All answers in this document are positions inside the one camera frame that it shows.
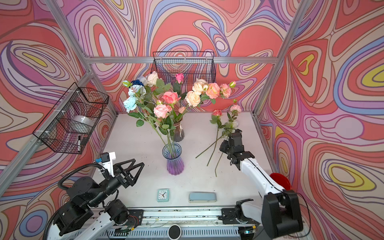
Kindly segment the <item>cream carnation stem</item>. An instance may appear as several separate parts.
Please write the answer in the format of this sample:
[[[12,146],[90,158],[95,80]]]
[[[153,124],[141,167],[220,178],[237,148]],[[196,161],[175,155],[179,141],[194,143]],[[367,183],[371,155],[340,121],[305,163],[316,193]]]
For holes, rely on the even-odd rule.
[[[208,89],[207,81],[203,79],[196,79],[196,81],[193,84],[192,90],[187,92],[185,97],[185,100],[187,101],[186,112],[191,108],[197,107],[201,103],[202,101],[201,96],[203,93],[206,92],[207,89]]]

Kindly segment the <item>red pink rose stem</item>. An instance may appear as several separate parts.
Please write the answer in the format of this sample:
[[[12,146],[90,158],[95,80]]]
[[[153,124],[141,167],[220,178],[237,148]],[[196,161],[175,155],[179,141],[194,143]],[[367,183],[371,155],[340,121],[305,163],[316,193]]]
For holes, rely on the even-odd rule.
[[[222,110],[220,109],[216,109],[214,110],[214,112],[212,113],[212,119],[211,119],[211,123],[216,125],[217,127],[217,131],[216,131],[216,137],[215,137],[215,142],[213,143],[213,146],[214,146],[214,150],[213,152],[211,153],[211,156],[209,158],[209,161],[207,163],[207,167],[209,166],[210,162],[211,162],[211,159],[214,155],[214,152],[215,152],[215,149],[216,149],[216,146],[217,146],[217,141],[219,139],[219,130],[221,129],[221,126],[222,126],[222,122],[221,122],[221,116],[222,116]]]

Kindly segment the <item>pink peony spray stem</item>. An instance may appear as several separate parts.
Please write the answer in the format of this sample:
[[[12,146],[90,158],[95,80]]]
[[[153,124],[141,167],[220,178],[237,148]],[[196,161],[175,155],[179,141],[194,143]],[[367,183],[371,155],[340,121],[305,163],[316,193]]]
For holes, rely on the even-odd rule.
[[[169,106],[172,107],[172,110],[171,110],[171,112],[169,113],[169,117],[171,118],[171,121],[172,121],[172,123],[171,123],[171,141],[172,141],[172,143],[174,143],[173,135],[174,135],[174,129],[175,129],[175,127],[174,127],[174,124],[175,124],[175,111],[174,111],[172,105],[169,105]]]

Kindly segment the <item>pink grey glass vase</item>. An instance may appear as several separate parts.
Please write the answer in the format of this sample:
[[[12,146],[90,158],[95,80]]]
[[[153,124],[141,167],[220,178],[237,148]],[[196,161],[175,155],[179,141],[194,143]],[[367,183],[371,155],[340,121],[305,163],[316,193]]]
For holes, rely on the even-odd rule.
[[[182,127],[182,123],[178,122],[174,124],[174,135],[173,135],[173,140],[174,142],[181,142],[184,137],[185,137],[185,132]]]

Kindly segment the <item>light blue carnation stem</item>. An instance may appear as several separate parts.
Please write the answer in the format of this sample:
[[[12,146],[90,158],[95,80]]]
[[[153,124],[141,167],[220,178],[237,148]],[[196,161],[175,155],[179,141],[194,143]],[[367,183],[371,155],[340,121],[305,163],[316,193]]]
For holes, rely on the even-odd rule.
[[[158,120],[152,107],[152,92],[145,86],[133,85],[130,81],[123,81],[122,85],[128,89],[128,97],[123,101],[123,106],[130,117],[136,118],[137,127],[142,127],[144,123],[148,123],[151,128],[160,137],[164,145],[167,143],[163,139],[163,134],[158,130]]]

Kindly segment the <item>pink tulip bud stem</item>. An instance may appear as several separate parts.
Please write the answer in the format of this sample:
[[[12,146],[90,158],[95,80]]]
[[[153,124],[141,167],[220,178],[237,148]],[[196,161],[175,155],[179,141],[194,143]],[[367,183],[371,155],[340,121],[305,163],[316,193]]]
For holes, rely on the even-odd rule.
[[[182,119],[182,117],[183,117],[183,114],[186,112],[186,107],[180,107],[179,109],[178,109],[178,114],[176,115],[176,118],[175,118],[175,120],[176,120],[176,122],[179,122],[181,119]]]

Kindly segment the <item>blue rose stem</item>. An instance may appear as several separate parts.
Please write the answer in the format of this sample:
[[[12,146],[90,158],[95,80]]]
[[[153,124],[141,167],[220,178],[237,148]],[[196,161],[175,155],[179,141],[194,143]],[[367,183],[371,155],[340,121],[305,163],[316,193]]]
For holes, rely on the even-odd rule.
[[[132,86],[133,85],[144,86],[144,84],[139,79],[131,81],[131,84],[132,84]]]

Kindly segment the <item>purple glass vase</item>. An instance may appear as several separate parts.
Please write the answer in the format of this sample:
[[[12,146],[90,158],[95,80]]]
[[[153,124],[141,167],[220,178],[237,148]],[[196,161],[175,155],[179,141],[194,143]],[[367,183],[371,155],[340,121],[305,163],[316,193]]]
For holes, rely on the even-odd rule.
[[[185,168],[181,157],[182,147],[178,143],[167,144],[162,150],[163,157],[167,160],[167,171],[173,176],[180,175]]]

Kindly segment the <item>coral pink rose stem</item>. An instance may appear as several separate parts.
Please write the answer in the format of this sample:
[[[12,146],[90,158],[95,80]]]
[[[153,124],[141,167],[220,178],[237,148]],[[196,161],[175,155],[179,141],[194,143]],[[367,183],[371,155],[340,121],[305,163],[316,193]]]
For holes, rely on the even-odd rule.
[[[162,96],[162,100],[166,103],[166,104],[175,104],[176,102],[178,102],[179,100],[181,99],[181,97],[178,95],[178,93],[176,92],[165,92]]]

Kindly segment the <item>pink ranunculus spray stem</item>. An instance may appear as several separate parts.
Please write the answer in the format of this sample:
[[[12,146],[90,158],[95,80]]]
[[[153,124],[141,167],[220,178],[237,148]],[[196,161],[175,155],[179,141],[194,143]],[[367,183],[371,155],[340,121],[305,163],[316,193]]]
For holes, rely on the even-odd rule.
[[[226,114],[225,114],[225,116],[227,116],[227,121],[229,120],[229,119],[234,119],[235,117],[238,117],[238,115],[240,114],[242,112],[242,108],[237,104],[237,101],[236,100],[234,100],[234,103],[230,106],[230,108],[227,110],[227,112],[226,112]]]

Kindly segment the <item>pink carnation stem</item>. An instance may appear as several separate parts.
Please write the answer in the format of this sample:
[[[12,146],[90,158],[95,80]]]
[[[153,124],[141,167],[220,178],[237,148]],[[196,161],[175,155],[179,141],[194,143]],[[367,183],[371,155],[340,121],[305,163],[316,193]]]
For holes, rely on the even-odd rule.
[[[232,81],[229,84],[221,84],[211,83],[208,85],[203,85],[203,91],[200,96],[201,103],[211,102],[215,104],[218,98],[228,99],[233,89],[236,86],[236,82]]]

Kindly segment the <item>magenta rose stem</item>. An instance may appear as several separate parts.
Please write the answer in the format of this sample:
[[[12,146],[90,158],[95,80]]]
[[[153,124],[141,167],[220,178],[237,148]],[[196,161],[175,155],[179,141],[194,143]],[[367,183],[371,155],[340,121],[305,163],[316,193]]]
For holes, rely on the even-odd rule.
[[[179,95],[182,94],[184,78],[185,78],[185,76],[182,73],[175,75],[176,81],[173,83],[173,90],[174,90],[174,92],[178,93]]]

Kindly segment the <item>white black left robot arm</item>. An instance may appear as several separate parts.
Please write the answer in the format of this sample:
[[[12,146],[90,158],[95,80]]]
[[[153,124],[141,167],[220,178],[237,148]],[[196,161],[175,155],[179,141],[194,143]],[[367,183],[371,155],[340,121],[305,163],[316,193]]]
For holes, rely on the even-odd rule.
[[[99,184],[91,177],[82,177],[77,179],[71,187],[64,186],[64,182],[75,173],[94,167],[101,171],[104,180]],[[62,177],[58,182],[58,188],[66,191],[69,195],[69,202],[65,203],[50,217],[47,221],[43,239],[47,240],[49,236],[63,237],[64,235],[78,231],[84,223],[93,216],[91,208],[103,204],[106,198],[119,192],[119,187],[133,187],[142,173],[144,163],[136,164],[135,159],[127,160],[113,165],[113,177],[110,172],[98,163],[91,163],[80,166]],[[50,234],[53,227],[59,229],[57,234]]]

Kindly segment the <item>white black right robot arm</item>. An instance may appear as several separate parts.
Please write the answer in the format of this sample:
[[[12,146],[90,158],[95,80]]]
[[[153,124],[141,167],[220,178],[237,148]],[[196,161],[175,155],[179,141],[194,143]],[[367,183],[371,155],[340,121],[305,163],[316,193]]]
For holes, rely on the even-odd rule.
[[[298,234],[304,230],[304,223],[298,193],[278,184],[259,165],[255,156],[245,151],[242,131],[236,129],[229,134],[222,142],[220,151],[227,154],[231,165],[255,184],[263,204],[258,206],[253,199],[237,201],[232,209],[222,209],[219,220],[225,225],[255,221],[263,226],[271,239],[283,236],[300,238]]]

